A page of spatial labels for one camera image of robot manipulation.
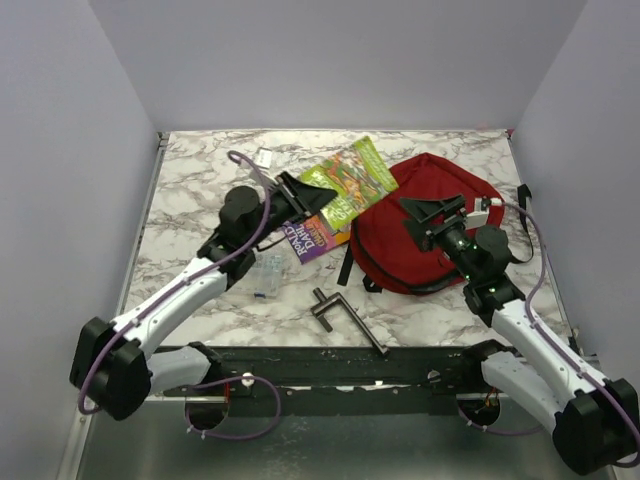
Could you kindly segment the purple orange Roald Dahl book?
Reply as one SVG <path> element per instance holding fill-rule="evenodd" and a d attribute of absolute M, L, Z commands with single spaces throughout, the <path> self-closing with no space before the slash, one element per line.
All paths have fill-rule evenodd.
<path fill-rule="evenodd" d="M 302 265 L 332 251 L 350 239 L 350 225 L 335 230 L 321 215 L 316 215 L 300 224 L 286 223 L 283 232 Z"/>

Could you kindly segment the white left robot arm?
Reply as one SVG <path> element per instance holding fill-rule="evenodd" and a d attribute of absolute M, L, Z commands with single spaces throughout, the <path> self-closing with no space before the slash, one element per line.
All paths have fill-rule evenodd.
<path fill-rule="evenodd" d="M 287 172 L 256 176 L 261 192 L 241 185 L 225 196 L 219 224 L 194 258 L 167 285 L 139 306 L 111 319 L 90 319 L 81 329 L 69 374 L 84 415 L 131 416 L 158 389 L 190 385 L 214 393 L 222 380 L 202 348 L 187 347 L 187 370 L 159 370 L 161 343 L 207 302 L 241 280 L 256 260 L 255 249 L 286 224 L 319 213 L 337 193 L 306 184 Z"/>

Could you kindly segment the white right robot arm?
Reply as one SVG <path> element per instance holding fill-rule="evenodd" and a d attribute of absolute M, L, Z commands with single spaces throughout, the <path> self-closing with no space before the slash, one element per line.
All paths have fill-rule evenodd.
<path fill-rule="evenodd" d="M 423 251 L 439 248 L 455 265 L 472 313 L 508 340 L 485 358 L 460 367 L 469 390 L 489 385 L 517 402 L 552 438 L 564 463 L 579 475 L 606 466 L 639 464 L 639 399 L 631 383 L 612 380 L 573 351 L 534 311 L 533 296 L 508 277 L 507 234 L 494 225 L 467 232 L 465 199 L 400 201 L 403 224 Z"/>

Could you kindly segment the green treehouse book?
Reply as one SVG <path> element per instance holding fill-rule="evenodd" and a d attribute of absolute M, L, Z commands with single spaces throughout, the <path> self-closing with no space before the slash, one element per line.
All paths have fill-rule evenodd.
<path fill-rule="evenodd" d="M 332 233 L 349 226 L 358 215 L 399 187 L 369 136 L 311 167 L 299 179 L 337 192 L 320 211 Z"/>

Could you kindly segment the red backpack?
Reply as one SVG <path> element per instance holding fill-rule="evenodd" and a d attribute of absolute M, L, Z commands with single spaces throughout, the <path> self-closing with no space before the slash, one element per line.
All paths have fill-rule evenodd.
<path fill-rule="evenodd" d="M 348 283 L 352 268 L 364 273 L 370 293 L 430 295 L 464 281 L 442 249 L 429 242 L 424 226 L 402 201 L 434 202 L 462 196 L 471 213 L 476 202 L 503 196 L 488 181 L 431 153 L 422 153 L 390 168 L 398 188 L 351 223 L 350 239 L 337 284 Z"/>

